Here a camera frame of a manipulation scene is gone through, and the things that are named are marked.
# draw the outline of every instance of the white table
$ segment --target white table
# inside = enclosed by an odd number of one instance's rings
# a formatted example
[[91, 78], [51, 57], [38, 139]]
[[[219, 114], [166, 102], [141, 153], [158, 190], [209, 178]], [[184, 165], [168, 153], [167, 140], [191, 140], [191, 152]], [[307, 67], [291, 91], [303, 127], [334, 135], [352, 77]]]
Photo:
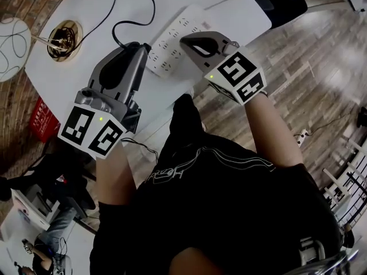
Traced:
[[[87, 34], [106, 16], [113, 0], [63, 0], [41, 32], [48, 37], [52, 29], [65, 19], [74, 19]], [[223, 0], [155, 0], [157, 11], [150, 26], [120, 25], [116, 35], [122, 43], [138, 41], [152, 43], [163, 27], [189, 4], [206, 8]], [[108, 20], [81, 45], [75, 58], [55, 62], [47, 54], [45, 45], [36, 42], [26, 64], [26, 73], [37, 92], [55, 117], [62, 121], [65, 110], [74, 102], [77, 91], [84, 88], [95, 65], [117, 48], [112, 38], [113, 25], [120, 20], [147, 22], [153, 6], [150, 0], [117, 0]], [[254, 0], [228, 0], [208, 10], [217, 25], [216, 30], [234, 41], [246, 45], [271, 27], [271, 22]], [[142, 109], [137, 132], [146, 127], [195, 83], [201, 72], [186, 57], [169, 79], [161, 79], [145, 70], [140, 90], [134, 100]]]

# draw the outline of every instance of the power outlet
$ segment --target power outlet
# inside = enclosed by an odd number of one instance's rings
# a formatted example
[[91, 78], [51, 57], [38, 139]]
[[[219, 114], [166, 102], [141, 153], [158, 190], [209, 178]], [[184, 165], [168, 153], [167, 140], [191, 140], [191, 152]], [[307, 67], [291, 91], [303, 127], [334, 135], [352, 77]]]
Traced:
[[307, 138], [307, 130], [303, 129], [300, 133], [300, 136], [297, 138], [298, 147], [302, 146], [304, 140]]
[[203, 8], [188, 6], [152, 44], [146, 66], [161, 78], [168, 78], [185, 55], [180, 39], [211, 28]]

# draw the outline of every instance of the forearm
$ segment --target forearm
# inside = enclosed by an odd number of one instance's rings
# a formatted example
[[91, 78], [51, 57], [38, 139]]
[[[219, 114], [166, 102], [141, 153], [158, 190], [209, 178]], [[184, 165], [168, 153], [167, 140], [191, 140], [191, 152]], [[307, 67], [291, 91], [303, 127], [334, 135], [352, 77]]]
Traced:
[[257, 153], [278, 167], [303, 163], [302, 153], [287, 124], [262, 93], [245, 105]]
[[119, 142], [106, 159], [97, 158], [97, 198], [107, 205], [127, 205], [136, 192], [127, 157]]
[[51, 259], [48, 256], [46, 256], [43, 252], [37, 250], [35, 247], [32, 249], [32, 252], [38, 255], [41, 258], [41, 260], [45, 262], [51, 261]]

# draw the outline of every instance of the wrist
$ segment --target wrist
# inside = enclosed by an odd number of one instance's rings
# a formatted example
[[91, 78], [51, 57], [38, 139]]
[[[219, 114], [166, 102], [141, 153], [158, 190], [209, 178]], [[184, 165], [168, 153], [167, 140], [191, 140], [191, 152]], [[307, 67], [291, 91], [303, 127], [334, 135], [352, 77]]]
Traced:
[[257, 95], [255, 95], [249, 102], [245, 103], [245, 107], [258, 105], [259, 103], [262, 103], [264, 99], [268, 100], [268, 96], [265, 93], [259, 92]]
[[265, 91], [264, 89], [262, 91], [260, 91], [259, 94], [263, 94], [263, 95], [267, 96], [267, 98], [269, 98], [268, 97], [268, 92]]

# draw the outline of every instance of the hardwood floor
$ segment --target hardwood floor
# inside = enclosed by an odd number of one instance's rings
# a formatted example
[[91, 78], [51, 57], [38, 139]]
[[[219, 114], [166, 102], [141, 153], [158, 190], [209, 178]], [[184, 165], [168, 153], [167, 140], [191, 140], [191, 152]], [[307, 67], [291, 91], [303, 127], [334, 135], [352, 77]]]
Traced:
[[[320, 187], [330, 182], [323, 168], [337, 176], [351, 157], [345, 138], [360, 142], [367, 132], [356, 127], [359, 107], [367, 101], [366, 22], [365, 14], [346, 10], [305, 14], [248, 45], [265, 71], [270, 99], [290, 130], [294, 134], [304, 128], [314, 132], [301, 150]], [[243, 107], [217, 94], [204, 81], [196, 86], [196, 95], [194, 102], [207, 132], [255, 149]], [[129, 144], [126, 149], [140, 184], [155, 163], [138, 146]], [[98, 220], [88, 219], [87, 223], [97, 228]]]

